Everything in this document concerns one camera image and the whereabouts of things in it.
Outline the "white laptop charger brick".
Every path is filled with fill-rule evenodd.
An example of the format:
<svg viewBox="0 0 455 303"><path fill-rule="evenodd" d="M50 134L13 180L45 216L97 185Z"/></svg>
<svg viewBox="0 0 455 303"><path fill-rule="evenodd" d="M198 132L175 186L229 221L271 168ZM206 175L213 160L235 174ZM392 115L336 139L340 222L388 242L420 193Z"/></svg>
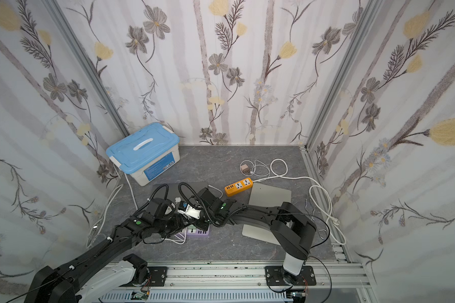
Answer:
<svg viewBox="0 0 455 303"><path fill-rule="evenodd" d="M244 173L244 174L250 174L250 168L249 168L249 166L246 165L246 164L241 164L240 170L241 170L241 172Z"/></svg>

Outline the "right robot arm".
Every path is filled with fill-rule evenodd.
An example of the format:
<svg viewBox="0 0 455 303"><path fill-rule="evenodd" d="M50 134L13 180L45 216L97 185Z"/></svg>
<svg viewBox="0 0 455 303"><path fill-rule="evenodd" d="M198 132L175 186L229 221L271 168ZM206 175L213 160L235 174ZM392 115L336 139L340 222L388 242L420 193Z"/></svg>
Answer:
<svg viewBox="0 0 455 303"><path fill-rule="evenodd" d="M201 218L221 228L226 225L249 225L269 231L286 256L283 273L297 278L310 254L317 226L297 207L284 202L278 207L259 207L235 199L224 200L214 196L208 188L194 194L201 207Z"/></svg>

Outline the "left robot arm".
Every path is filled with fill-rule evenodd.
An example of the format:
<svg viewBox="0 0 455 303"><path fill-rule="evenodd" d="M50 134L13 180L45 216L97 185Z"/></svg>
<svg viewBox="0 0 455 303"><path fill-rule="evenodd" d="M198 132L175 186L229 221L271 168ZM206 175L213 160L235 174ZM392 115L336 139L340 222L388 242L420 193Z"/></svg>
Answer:
<svg viewBox="0 0 455 303"><path fill-rule="evenodd" d="M32 280L25 302L92 302L118 286L143 286L150 281L151 273L141 257L125 256L116 270L107 270L106 266L152 235L158 234L164 241L189 224L173 202L154 198L87 252L57 268L41 269Z"/></svg>

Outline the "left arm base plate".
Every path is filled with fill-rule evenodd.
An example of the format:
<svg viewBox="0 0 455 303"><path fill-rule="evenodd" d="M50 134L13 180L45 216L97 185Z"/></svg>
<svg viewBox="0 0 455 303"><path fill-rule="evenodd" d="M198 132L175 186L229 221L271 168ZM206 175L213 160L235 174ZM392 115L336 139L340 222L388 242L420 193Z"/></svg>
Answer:
<svg viewBox="0 0 455 303"><path fill-rule="evenodd" d="M163 287L168 277L167 266L144 266L138 273L138 286Z"/></svg>

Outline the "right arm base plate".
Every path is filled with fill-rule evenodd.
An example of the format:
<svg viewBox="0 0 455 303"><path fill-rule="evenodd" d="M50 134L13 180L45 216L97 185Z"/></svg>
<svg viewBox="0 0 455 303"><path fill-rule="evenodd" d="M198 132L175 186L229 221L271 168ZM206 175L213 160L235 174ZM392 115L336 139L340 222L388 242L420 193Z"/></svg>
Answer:
<svg viewBox="0 0 455 303"><path fill-rule="evenodd" d="M284 273L282 266L266 266L264 268L265 280L268 286L315 286L317 280L311 266L302 266L296 278L289 278Z"/></svg>

